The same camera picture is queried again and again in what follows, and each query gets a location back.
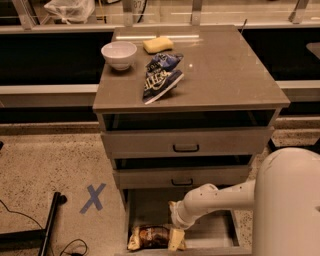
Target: floor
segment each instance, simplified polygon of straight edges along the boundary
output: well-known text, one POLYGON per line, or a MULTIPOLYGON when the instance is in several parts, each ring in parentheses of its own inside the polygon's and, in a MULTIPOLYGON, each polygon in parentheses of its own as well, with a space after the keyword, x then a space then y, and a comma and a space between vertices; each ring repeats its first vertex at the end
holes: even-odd
MULTIPOLYGON (((277 145, 311 145, 320 137, 320 118, 282 118, 277 120, 276 128, 273 139, 277 145)), ((58 211, 48 255, 60 255, 75 239, 85 241, 88 255, 109 256, 125 249, 125 209, 97 123, 0 125, 0 141, 4 143, 0 150, 0 200, 11 211, 23 212, 45 226, 53 193, 59 191, 68 199, 58 211), (96 191, 99 187, 100 207, 98 202, 88 205, 90 188, 96 191)), ((255 178, 270 152, 266 147, 256 157, 248 179, 255 178)), ((28 218, 7 212, 1 204, 0 216, 0 233, 39 228, 28 218)), ((236 219, 240 244, 250 249, 252 212, 237 211, 236 219)), ((84 250, 77 241, 66 251, 84 250)), ((1 255, 31 256, 37 251, 1 255)))

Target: blue x tape mark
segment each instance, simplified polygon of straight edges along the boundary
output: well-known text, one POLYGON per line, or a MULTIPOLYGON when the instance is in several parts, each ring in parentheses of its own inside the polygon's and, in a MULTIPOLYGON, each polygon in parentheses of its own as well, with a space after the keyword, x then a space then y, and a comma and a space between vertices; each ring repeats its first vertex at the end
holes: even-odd
POLYGON ((100 211, 103 208, 98 196, 101 193, 101 191, 104 189, 105 186, 106 186, 106 184, 101 183, 97 190, 94 190, 92 185, 90 185, 87 188, 89 193, 90 193, 90 199, 83 206, 83 208, 81 209, 80 213, 85 214, 92 204, 94 204, 96 206, 98 211, 100 211))

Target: white bag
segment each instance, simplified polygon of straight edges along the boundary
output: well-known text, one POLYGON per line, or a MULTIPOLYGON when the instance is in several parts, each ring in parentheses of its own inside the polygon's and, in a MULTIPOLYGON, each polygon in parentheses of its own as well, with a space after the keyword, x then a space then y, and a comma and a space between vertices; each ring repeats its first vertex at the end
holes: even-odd
POLYGON ((95 9, 94 0, 52 0, 44 5, 50 14, 61 18, 63 23, 86 23, 95 9))

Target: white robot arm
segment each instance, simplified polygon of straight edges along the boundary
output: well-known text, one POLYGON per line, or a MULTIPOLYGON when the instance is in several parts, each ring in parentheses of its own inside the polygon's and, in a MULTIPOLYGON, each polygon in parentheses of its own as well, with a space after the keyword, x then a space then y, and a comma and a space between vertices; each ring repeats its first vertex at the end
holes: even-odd
POLYGON ((180 229, 214 210, 250 208, 253 256, 319 256, 320 155, 281 149, 264 160, 256 181, 222 190, 207 184, 170 204, 180 229))
POLYGON ((219 190, 205 184, 186 194, 182 201, 170 202, 175 227, 188 229, 197 219, 217 210, 253 210, 255 180, 219 190))

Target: yellow sponge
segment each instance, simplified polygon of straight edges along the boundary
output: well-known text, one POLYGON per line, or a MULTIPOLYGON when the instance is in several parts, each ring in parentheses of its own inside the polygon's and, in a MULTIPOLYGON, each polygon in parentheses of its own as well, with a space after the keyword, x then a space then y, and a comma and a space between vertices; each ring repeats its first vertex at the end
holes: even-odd
POLYGON ((158 53, 164 50, 173 49, 173 42, 169 38, 163 36, 143 41, 143 47, 148 53, 158 53))

